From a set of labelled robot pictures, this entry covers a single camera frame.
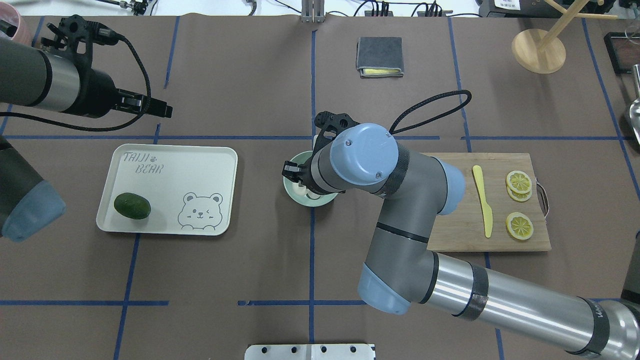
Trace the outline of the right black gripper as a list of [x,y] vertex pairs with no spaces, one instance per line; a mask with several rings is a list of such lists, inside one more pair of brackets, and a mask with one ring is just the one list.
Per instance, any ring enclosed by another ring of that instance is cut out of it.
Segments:
[[313,191],[314,182],[311,171],[313,155],[313,152],[303,152],[285,161],[281,171],[282,176],[297,186],[304,186],[309,191]]

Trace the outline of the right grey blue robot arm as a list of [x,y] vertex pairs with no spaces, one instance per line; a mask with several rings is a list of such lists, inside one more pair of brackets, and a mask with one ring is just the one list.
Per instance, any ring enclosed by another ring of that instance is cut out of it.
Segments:
[[361,189],[382,198],[358,284],[365,303],[396,315],[431,305],[586,359],[639,358],[639,298],[628,285],[620,300],[596,302],[429,250],[435,219],[464,196],[462,172],[377,124],[329,129],[333,139],[319,136],[311,157],[286,161],[282,175],[318,195]]

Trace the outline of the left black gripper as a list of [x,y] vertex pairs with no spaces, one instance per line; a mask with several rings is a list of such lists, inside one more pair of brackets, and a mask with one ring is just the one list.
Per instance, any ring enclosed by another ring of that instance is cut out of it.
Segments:
[[105,116],[111,110],[171,119],[173,107],[166,101],[151,98],[149,76],[142,71],[146,94],[119,89],[105,72],[91,67],[78,68],[80,87],[75,99],[75,115],[91,118]]

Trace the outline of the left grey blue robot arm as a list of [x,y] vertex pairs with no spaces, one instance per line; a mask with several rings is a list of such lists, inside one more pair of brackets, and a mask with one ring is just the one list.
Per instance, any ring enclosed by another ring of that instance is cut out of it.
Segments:
[[[31,120],[45,125],[88,133],[116,132],[142,116],[170,118],[173,107],[153,98],[150,78],[134,45],[124,35],[102,36],[101,44],[125,43],[145,82],[145,93],[119,89],[112,78],[92,67],[89,50],[77,53],[66,42],[62,55],[1,40],[1,101],[80,117],[99,118],[115,110],[133,114],[122,124],[90,127],[50,120],[23,112],[3,111],[2,117]],[[59,219],[66,212],[54,186],[32,167],[14,146],[1,138],[1,235],[22,242]]]

